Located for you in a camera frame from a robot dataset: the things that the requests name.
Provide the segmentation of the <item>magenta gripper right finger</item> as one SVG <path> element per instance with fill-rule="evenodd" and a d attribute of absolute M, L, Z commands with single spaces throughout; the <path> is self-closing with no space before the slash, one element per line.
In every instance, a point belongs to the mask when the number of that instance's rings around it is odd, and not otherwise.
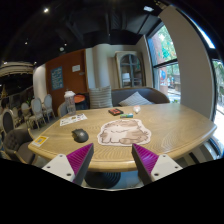
<path fill-rule="evenodd" d="M 167 154 L 157 155 L 137 144 L 132 145 L 132 156 L 137 166 L 139 177 L 144 185 L 182 169 Z"/>

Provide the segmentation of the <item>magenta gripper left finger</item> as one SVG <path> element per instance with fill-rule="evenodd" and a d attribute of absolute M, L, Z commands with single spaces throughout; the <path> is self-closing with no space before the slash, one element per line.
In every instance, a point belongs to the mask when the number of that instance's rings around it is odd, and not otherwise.
<path fill-rule="evenodd" d="M 91 143 L 68 155 L 58 154 L 43 167 L 43 170 L 68 180 L 69 182 L 81 185 L 87 173 L 93 153 L 94 144 Z"/>

